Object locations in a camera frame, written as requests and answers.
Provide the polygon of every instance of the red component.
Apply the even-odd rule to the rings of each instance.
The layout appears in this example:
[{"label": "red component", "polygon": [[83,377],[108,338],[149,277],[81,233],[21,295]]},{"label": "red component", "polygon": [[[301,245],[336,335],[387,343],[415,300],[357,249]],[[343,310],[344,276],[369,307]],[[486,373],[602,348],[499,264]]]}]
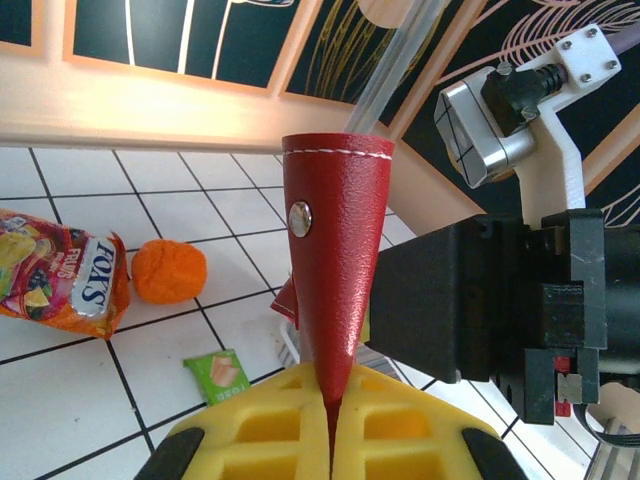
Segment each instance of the red component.
[{"label": "red component", "polygon": [[571,358],[556,357],[553,361],[553,368],[558,373],[571,373]]},{"label": "red component", "polygon": [[[276,300],[299,316],[333,438],[378,258],[394,145],[344,133],[282,143],[286,212],[305,202],[312,220],[302,238],[289,230],[295,291],[283,288]],[[297,308],[286,303],[292,298]]]},{"label": "red component", "polygon": [[298,325],[298,303],[296,302],[296,289],[293,286],[291,278],[282,286],[275,300],[271,304],[271,308],[276,312],[287,317],[296,326]]},{"label": "red component", "polygon": [[570,417],[571,404],[569,402],[556,401],[556,417]]}]

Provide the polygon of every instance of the metal rivet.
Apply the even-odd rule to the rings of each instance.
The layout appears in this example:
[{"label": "metal rivet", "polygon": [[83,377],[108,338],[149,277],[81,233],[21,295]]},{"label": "metal rivet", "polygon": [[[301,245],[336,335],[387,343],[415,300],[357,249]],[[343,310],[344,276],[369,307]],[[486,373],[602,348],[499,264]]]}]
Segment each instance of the metal rivet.
[{"label": "metal rivet", "polygon": [[305,202],[296,202],[289,211],[289,228],[298,238],[309,233],[311,228],[311,208]]},{"label": "metal rivet", "polygon": [[509,62],[500,62],[496,68],[498,75],[508,77],[513,72],[513,66]]},{"label": "metal rivet", "polygon": [[534,120],[538,116],[536,111],[531,107],[524,107],[520,111],[520,114],[522,115],[522,118],[524,118],[527,122]]}]

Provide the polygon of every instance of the white stitching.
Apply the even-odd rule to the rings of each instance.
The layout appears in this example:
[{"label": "white stitching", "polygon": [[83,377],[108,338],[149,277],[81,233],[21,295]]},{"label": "white stitching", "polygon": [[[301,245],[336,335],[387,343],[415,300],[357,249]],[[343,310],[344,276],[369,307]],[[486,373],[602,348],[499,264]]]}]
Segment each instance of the white stitching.
[{"label": "white stitching", "polygon": [[293,315],[293,316],[295,316],[295,314],[296,314],[296,312],[294,312],[293,310],[291,310],[291,309],[289,309],[289,308],[285,307],[284,305],[282,305],[282,304],[281,304],[281,303],[279,303],[279,302],[274,301],[274,302],[273,302],[273,304],[274,304],[276,307],[280,307],[280,308],[282,308],[283,310],[285,310],[286,312],[289,312],[289,313],[290,313],[291,315]]},{"label": "white stitching", "polygon": [[391,155],[387,155],[386,153],[360,152],[358,150],[344,150],[342,148],[336,148],[335,150],[330,148],[318,148],[315,150],[306,148],[304,150],[289,150],[288,152],[284,152],[285,155],[289,155],[291,153],[344,153],[346,155],[357,155],[358,157],[374,157],[391,160]]}]

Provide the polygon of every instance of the orange toy ball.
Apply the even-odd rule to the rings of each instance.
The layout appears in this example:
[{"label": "orange toy ball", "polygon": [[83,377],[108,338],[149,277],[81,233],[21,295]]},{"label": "orange toy ball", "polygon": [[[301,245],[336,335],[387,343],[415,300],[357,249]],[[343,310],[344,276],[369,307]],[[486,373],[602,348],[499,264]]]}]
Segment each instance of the orange toy ball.
[{"label": "orange toy ball", "polygon": [[207,259],[188,243],[152,240],[131,262],[131,277],[143,300],[156,305],[196,297],[207,281]]}]

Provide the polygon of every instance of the yellow gripper pad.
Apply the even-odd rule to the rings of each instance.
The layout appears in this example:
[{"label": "yellow gripper pad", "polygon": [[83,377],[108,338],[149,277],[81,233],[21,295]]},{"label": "yellow gripper pad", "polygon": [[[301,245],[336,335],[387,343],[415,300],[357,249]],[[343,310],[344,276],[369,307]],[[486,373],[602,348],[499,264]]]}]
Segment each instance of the yellow gripper pad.
[{"label": "yellow gripper pad", "polygon": [[302,364],[176,425],[135,480],[526,479],[491,427],[362,366],[330,469],[322,394]]}]

